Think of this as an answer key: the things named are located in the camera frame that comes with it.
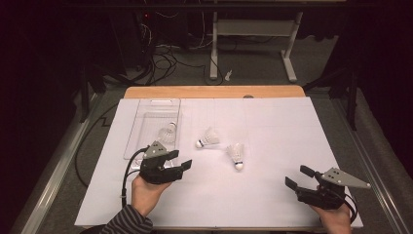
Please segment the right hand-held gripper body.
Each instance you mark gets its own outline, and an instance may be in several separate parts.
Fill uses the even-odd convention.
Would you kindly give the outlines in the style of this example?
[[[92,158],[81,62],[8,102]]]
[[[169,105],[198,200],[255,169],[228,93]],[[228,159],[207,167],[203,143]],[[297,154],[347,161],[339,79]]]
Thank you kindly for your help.
[[[371,184],[340,169],[320,173],[316,190],[298,186],[295,194],[300,202],[324,210],[337,210],[345,203],[345,187],[369,189]]]

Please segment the white feather shuttlecock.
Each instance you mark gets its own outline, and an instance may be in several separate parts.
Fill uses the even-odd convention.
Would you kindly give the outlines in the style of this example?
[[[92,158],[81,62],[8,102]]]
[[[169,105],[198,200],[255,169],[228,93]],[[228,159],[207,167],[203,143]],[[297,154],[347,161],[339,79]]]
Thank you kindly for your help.
[[[197,148],[203,148],[207,145],[213,145],[220,142],[219,135],[214,128],[209,127],[203,135],[196,141],[195,145]]]
[[[244,145],[242,143],[231,144],[226,147],[226,152],[233,160],[235,168],[240,171],[244,168]]]
[[[158,133],[158,140],[163,143],[174,143],[176,139],[176,124],[174,122],[168,123],[161,128]]]

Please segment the metal floor rail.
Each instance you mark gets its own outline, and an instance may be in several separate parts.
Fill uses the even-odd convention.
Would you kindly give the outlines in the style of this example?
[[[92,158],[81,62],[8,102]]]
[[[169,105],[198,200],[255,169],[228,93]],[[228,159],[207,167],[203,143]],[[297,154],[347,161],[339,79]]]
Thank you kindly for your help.
[[[36,193],[33,198],[34,205],[29,209],[29,216],[19,234],[37,234],[39,231],[63,184],[75,151],[80,147],[81,139],[91,122],[90,117],[95,112],[101,99],[102,95],[98,94],[92,94],[88,98],[90,108],[84,121],[81,121],[81,110],[76,112],[52,156],[52,162],[47,165],[41,175],[40,185],[34,189]]]
[[[413,179],[395,156],[367,102],[363,98],[357,102],[355,131],[347,120],[344,101],[331,102],[357,149],[357,159],[372,183],[390,233],[413,234]]]

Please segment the black stand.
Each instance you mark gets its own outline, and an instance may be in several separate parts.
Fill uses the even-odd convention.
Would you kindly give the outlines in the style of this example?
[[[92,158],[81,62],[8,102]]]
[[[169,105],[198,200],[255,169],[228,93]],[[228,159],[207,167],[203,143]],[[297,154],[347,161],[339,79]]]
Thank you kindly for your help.
[[[357,107],[357,70],[351,66],[337,68],[331,72],[321,75],[320,78],[303,86],[305,92],[315,87],[329,86],[328,95],[330,98],[347,98],[346,119],[351,129],[355,131],[356,107]]]
[[[114,78],[116,81],[126,85],[127,87],[136,86],[136,83],[133,80],[130,80],[121,74],[117,74],[115,71],[110,70],[107,67],[95,63],[84,63],[79,71],[81,123],[84,123],[90,114],[91,99],[89,96],[89,89],[93,89],[93,91],[97,94],[104,94],[106,91],[103,83],[104,75]]]

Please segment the white metal desk frame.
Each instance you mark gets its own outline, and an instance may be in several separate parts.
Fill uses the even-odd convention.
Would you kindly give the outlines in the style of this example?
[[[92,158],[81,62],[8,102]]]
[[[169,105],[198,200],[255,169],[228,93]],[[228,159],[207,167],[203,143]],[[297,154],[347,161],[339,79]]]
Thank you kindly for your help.
[[[213,14],[211,62],[209,78],[218,78],[218,51],[217,41],[219,36],[271,36],[287,37],[288,44],[285,50],[281,50],[282,62],[288,80],[291,83],[297,81],[297,77],[290,59],[290,54],[301,24],[303,13],[296,14],[291,20],[263,20],[263,19],[219,19],[218,14]]]

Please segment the black computer case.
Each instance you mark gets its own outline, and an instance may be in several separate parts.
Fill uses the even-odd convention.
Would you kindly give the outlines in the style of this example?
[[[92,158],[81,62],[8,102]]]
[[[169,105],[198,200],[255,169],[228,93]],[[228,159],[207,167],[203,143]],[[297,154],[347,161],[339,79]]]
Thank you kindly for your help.
[[[126,68],[149,65],[154,50],[152,29],[142,13],[125,12],[110,15],[118,46]]]

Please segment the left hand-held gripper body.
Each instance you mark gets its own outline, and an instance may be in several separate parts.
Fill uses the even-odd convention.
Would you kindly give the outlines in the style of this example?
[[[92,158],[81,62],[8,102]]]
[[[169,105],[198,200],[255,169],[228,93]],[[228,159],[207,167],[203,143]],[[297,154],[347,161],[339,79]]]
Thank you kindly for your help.
[[[154,141],[145,151],[140,163],[139,175],[149,183],[163,184],[182,179],[183,173],[175,167],[166,167],[162,155],[169,151],[158,141]]]

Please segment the person's left hand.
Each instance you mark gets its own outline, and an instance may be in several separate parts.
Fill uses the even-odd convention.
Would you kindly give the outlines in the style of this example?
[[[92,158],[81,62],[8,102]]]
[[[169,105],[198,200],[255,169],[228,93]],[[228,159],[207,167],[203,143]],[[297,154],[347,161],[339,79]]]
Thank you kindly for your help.
[[[152,184],[138,175],[131,184],[131,205],[142,215],[148,216],[158,204],[169,183]]]

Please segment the person's right hand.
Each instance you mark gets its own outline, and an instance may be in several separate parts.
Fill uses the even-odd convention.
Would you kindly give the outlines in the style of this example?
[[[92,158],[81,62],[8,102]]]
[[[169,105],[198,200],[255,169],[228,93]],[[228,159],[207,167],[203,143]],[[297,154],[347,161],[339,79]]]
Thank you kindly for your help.
[[[342,205],[337,210],[324,210],[311,206],[320,218],[327,234],[352,234],[350,209]]]

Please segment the clear plastic tray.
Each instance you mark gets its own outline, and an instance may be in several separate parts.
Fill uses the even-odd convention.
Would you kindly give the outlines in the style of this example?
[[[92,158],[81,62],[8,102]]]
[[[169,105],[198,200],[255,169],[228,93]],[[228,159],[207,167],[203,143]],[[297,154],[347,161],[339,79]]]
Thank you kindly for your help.
[[[174,122],[176,139],[174,143],[163,143],[158,140],[159,130],[168,123]],[[167,151],[178,147],[178,134],[180,122],[180,99],[141,99],[132,122],[130,138],[124,153],[124,159],[131,156],[141,148],[151,145],[155,140],[160,142]]]

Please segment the white board sheet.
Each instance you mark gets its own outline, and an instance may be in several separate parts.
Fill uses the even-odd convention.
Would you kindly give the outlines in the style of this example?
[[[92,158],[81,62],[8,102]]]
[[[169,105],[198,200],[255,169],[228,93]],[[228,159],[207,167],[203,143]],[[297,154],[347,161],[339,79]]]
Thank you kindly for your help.
[[[158,229],[319,229],[318,215],[284,184],[300,173],[336,166],[312,101],[286,98],[186,98],[180,103],[179,161],[192,167],[164,193],[149,215]],[[209,128],[220,142],[197,148]],[[226,147],[244,145],[238,171]]]

